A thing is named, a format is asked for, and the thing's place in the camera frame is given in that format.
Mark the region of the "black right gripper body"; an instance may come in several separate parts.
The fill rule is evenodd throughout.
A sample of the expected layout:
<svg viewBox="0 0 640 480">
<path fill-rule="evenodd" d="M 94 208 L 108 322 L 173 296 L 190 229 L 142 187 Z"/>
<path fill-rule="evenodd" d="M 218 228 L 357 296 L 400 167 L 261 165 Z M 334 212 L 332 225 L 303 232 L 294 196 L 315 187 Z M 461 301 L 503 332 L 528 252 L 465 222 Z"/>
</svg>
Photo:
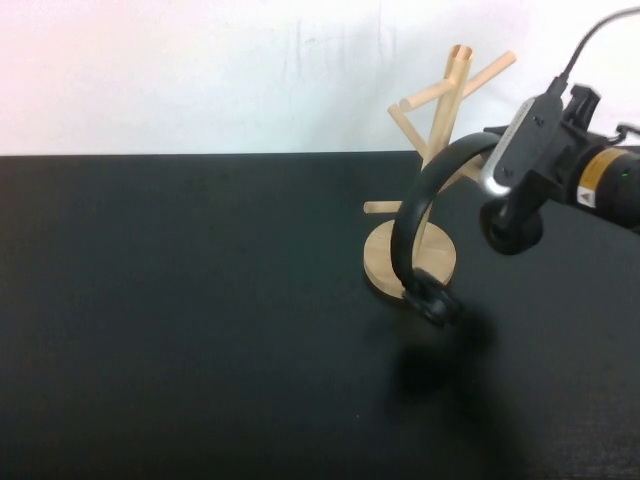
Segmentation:
<svg viewBox="0 0 640 480">
<path fill-rule="evenodd" d="M 519 161 L 524 180 L 539 184 L 541 203 L 577 201 L 578 182 L 587 163 L 587 155 L 600 141 L 588 131 L 600 95 L 586 85 L 571 88 L 569 104 L 560 99 L 555 84 L 537 96 L 520 125 Z"/>
</svg>

